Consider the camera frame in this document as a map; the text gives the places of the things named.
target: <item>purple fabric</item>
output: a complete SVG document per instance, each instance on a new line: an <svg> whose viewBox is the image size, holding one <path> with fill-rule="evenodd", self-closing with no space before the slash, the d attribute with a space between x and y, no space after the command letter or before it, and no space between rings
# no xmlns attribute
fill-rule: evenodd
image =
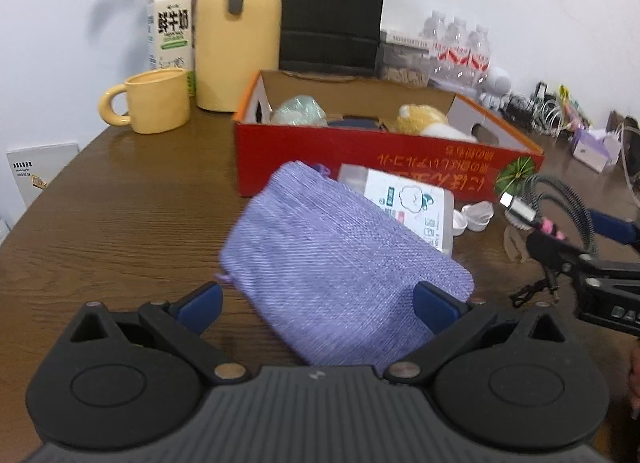
<svg viewBox="0 0 640 463"><path fill-rule="evenodd" d="M220 261L278 335L312 365L381 371L433 334L412 290L429 281L460 300L471 275L368 201L300 162L247 205Z"/></svg>

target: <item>milk carton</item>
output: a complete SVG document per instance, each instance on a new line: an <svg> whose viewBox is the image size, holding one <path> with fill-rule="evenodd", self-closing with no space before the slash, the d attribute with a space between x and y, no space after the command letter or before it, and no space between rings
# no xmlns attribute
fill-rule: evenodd
<svg viewBox="0 0 640 463"><path fill-rule="evenodd" d="M189 94L195 91L191 0L151 0L147 6L147 31L151 69L186 69Z"/></svg>

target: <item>cartoon drawing on label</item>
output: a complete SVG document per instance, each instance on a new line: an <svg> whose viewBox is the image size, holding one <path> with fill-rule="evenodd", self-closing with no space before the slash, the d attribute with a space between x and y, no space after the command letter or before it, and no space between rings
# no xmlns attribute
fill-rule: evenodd
<svg viewBox="0 0 640 463"><path fill-rule="evenodd" d="M427 210L429 205L433 205L433 198L428 194L423 194L417 186L404 187L398 194L400 204L410 212L417 214L420 210Z"/></svg>

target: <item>water bottle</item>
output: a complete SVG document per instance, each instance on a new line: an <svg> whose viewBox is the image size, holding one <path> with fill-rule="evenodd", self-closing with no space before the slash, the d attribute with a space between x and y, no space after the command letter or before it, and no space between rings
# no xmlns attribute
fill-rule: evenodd
<svg viewBox="0 0 640 463"><path fill-rule="evenodd" d="M468 45L471 49L469 71L473 86L482 84L486 79L486 70L489 67L491 58L491 46L487 38L488 33L489 30L487 28L478 24L476 31L469 35Z"/></svg>
<svg viewBox="0 0 640 463"><path fill-rule="evenodd" d="M444 45L447 27L444 24L444 19L444 13L433 10L431 16L424 21L424 27L420 33L422 38L429 41L431 77L441 77L442 64L447 59L447 48Z"/></svg>
<svg viewBox="0 0 640 463"><path fill-rule="evenodd" d="M468 84L469 47L466 20L456 17L449 24L444 45L447 48L447 61L443 68L446 68L447 80Z"/></svg>

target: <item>mug handle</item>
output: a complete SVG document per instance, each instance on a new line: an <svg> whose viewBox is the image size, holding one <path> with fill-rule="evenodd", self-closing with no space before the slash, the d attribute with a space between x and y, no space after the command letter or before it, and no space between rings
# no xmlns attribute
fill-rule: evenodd
<svg viewBox="0 0 640 463"><path fill-rule="evenodd" d="M118 84L112 88L107 89L101 96L98 102L98 112L100 117L109 125L129 125L131 123L131 117L126 114L116 114L111 107L111 101L116 94L124 93L127 90L126 85Z"/></svg>

